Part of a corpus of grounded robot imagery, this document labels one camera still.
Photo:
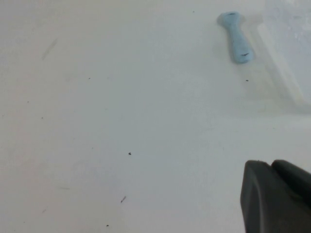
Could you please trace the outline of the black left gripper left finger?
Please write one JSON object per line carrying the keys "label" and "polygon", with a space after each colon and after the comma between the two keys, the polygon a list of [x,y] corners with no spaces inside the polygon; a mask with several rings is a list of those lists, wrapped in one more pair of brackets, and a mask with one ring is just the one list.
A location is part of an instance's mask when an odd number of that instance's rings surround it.
{"label": "black left gripper left finger", "polygon": [[263,161],[245,163],[240,196],[247,233],[309,233],[311,208]]}

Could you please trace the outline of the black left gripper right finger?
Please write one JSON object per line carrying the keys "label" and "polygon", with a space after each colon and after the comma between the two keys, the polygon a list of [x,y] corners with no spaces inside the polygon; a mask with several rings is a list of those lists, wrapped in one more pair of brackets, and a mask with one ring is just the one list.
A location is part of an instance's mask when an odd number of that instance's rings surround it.
{"label": "black left gripper right finger", "polygon": [[285,160],[274,160],[272,168],[278,173],[287,186],[298,195],[308,207],[311,207],[311,174]]}

